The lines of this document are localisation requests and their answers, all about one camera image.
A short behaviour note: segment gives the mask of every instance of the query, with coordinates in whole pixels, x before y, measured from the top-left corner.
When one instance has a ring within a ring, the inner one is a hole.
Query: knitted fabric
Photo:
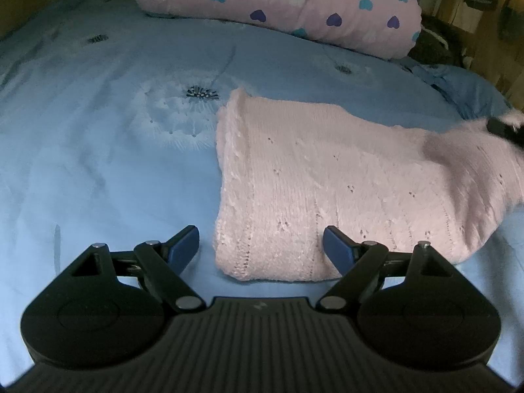
[[[340,276],[322,251],[328,225],[391,251],[428,240],[457,263],[524,200],[524,151],[485,120],[437,134],[238,89],[218,113],[216,142],[216,263],[240,280]]]

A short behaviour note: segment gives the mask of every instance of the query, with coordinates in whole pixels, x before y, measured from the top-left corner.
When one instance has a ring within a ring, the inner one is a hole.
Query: light blue bedsheet
[[[204,98],[188,97],[191,87]],[[48,8],[0,42],[0,382],[31,365],[24,308],[94,242],[132,249],[194,224],[201,249],[182,277],[206,300],[314,301],[327,290],[329,282],[241,283],[214,264],[215,113],[237,87],[336,103],[387,125],[442,131],[460,122],[435,89],[373,57],[252,26],[152,18],[133,0]],[[491,365],[513,384],[524,378],[516,252],[524,250],[498,233],[460,265],[502,314]]]

